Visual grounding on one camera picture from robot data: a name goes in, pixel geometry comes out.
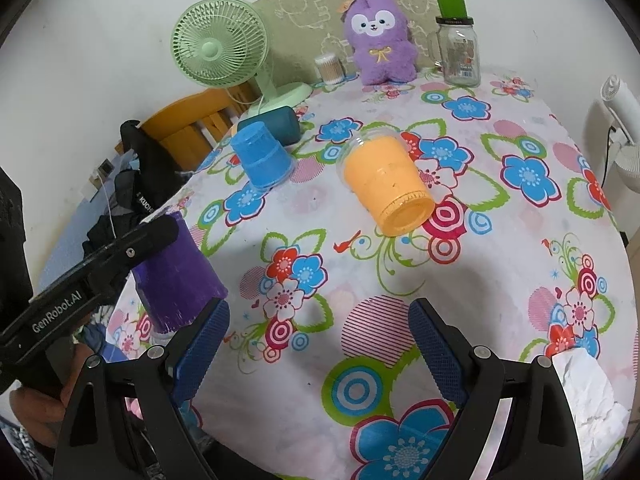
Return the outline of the left hand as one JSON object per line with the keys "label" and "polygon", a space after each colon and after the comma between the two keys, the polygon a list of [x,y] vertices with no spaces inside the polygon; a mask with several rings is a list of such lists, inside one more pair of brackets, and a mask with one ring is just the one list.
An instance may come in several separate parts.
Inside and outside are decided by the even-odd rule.
{"label": "left hand", "polygon": [[92,355],[93,351],[88,346],[76,344],[70,376],[59,399],[25,387],[17,388],[10,393],[10,407],[13,414],[36,442],[47,448],[55,448],[58,444],[58,436],[52,429],[52,425],[64,419],[76,380],[85,360]]}

